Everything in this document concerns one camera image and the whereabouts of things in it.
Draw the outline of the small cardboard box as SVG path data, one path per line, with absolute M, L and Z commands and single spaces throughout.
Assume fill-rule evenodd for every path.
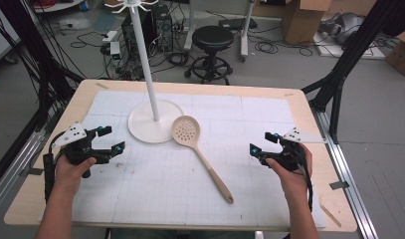
M 405 32 L 398 36 L 400 42 L 385 58 L 385 62 L 405 76 Z

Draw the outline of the person's left hand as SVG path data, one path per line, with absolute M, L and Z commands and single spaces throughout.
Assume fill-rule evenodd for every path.
M 78 165 L 73 165 L 64 154 L 60 156 L 56 165 L 53 191 L 59 195 L 74 197 L 80 188 L 82 175 L 96 162 L 95 158 L 90 157 Z

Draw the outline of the black round stool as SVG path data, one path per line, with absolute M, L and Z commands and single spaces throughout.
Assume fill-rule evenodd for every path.
M 233 33 L 221 26 L 204 26 L 195 30 L 192 34 L 193 44 L 205 53 L 198 57 L 184 72 L 185 78 L 191 75 L 201 80 L 202 84 L 217 80 L 224 80 L 229 86 L 228 75 L 233 73 L 230 64 L 217 54 L 229 49 L 234 43 Z

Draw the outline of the white floor stand leg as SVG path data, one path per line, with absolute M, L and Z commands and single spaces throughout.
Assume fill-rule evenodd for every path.
M 248 32 L 250 27 L 250 21 L 252 17 L 253 8 L 255 6 L 255 0 L 249 0 L 247 11 L 244 18 L 244 26 L 241 32 L 241 49 L 240 49 L 240 60 L 245 62 L 249 56 L 248 50 Z
M 195 1 L 196 0 L 189 0 L 189 26 L 186 35 L 186 39 L 183 45 L 183 50 L 189 52 L 192 47 L 192 36 L 195 31 L 195 22 L 194 22 L 194 10 L 195 10 Z

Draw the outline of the black metal frame strut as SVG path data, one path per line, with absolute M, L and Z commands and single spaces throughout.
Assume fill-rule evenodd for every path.
M 48 121 L 50 107 L 55 103 L 66 103 L 72 98 L 75 90 L 70 85 L 69 79 L 74 83 L 80 83 L 85 78 L 72 72 L 55 59 L 22 0 L 0 0 L 0 11 L 20 38 L 29 56 L 26 56 L 22 48 L 14 42 L 2 24 L 0 24 L 0 33 L 20 57 L 30 79 L 39 84 L 37 111 L 0 159 L 1 182 L 27 138 L 33 131 L 43 128 Z
M 332 102 L 329 132 L 335 142 L 338 142 L 339 112 L 346 78 L 361 59 L 363 51 L 385 27 L 400 34 L 403 24 L 405 24 L 405 0 L 376 0 L 353 40 L 346 47 L 349 50 L 357 47 L 359 53 L 346 52 L 324 78 L 302 88 L 305 94 L 317 90 L 315 97 L 308 103 L 318 112 L 324 113 L 327 104 Z

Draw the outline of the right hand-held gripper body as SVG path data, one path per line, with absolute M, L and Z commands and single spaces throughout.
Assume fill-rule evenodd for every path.
M 305 162 L 304 150 L 301 148 L 302 143 L 325 143 L 325 139 L 294 127 L 281 135 L 279 139 L 278 144 L 282 146 L 283 150 L 279 153 L 263 151 L 266 159 L 261 159 L 259 162 L 261 165 L 268 166 L 267 159 L 271 158 L 288 171 L 297 170 Z

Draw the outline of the black computer tower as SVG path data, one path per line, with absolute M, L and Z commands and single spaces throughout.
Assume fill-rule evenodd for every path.
M 168 7 L 164 4 L 155 4 L 149 11 L 138 10 L 146 52 L 154 56 L 161 52 L 171 52 L 172 19 Z M 131 22 L 127 16 L 121 24 L 121 30 L 127 52 L 132 55 L 137 53 L 137 41 Z

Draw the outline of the small white box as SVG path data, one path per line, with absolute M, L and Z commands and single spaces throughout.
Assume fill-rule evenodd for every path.
M 120 43 L 119 41 L 113 41 L 109 43 L 110 56 L 113 60 L 118 61 L 121 59 Z

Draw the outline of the white round table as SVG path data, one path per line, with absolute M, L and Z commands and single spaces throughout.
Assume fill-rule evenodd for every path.
M 55 0 L 55 3 L 43 6 L 42 4 L 33 4 L 33 9 L 38 13 L 56 12 L 79 6 L 84 0 Z

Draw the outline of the white floor board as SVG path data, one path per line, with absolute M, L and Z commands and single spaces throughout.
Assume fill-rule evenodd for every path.
M 315 33 L 313 36 L 313 44 L 317 49 L 317 52 L 322 57 L 333 57 L 340 58 L 346 52 L 351 54 L 359 53 L 357 47 L 354 47 L 354 50 L 349 50 L 346 48 L 342 49 L 342 46 L 339 45 L 332 37 L 324 33 Z M 371 43 L 361 55 L 361 58 L 364 60 L 383 60 L 385 58 L 384 54 L 378 49 L 374 43 Z

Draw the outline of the person's right hand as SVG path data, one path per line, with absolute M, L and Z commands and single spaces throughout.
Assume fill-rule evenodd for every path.
M 267 159 L 269 167 L 281 180 L 282 189 L 289 207 L 305 206 L 310 211 L 307 199 L 308 186 L 306 179 L 312 174 L 312 153 L 301 144 L 305 154 L 305 166 L 296 171 L 288 171 L 280 166 L 274 159 Z

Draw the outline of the beige slotted spoon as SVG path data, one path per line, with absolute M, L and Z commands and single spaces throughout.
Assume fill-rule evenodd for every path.
M 192 148 L 198 155 L 209 175 L 211 176 L 214 184 L 219 190 L 223 198 L 229 203 L 234 203 L 234 197 L 221 177 L 217 174 L 215 169 L 211 166 L 205 155 L 199 149 L 198 142 L 201 133 L 201 128 L 198 121 L 191 116 L 178 117 L 171 126 L 172 138 L 179 143 Z

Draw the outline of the grey bag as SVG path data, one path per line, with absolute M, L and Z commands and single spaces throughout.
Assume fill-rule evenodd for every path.
M 354 13 L 336 13 L 319 23 L 317 31 L 331 37 L 337 44 L 347 44 L 357 33 L 364 19 Z

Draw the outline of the thin wooden stick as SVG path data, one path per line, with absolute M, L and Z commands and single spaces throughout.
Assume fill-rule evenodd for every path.
M 337 220 L 337 218 L 321 203 L 319 204 L 321 210 L 332 220 L 332 222 L 337 226 L 341 227 L 342 224 Z

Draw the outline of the white hook stand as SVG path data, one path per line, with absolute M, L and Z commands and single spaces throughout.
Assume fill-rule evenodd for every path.
M 173 122 L 183 115 L 183 110 L 170 101 L 158 100 L 155 96 L 154 84 L 151 77 L 143 31 L 140 23 L 139 10 L 147 11 L 145 5 L 150 6 L 158 2 L 145 0 L 116 0 L 113 8 L 117 14 L 127 9 L 137 43 L 141 67 L 147 88 L 149 102 L 141 104 L 132 110 L 128 117 L 127 126 L 130 133 L 140 141 L 147 143 L 163 143 L 172 139 L 171 127 Z

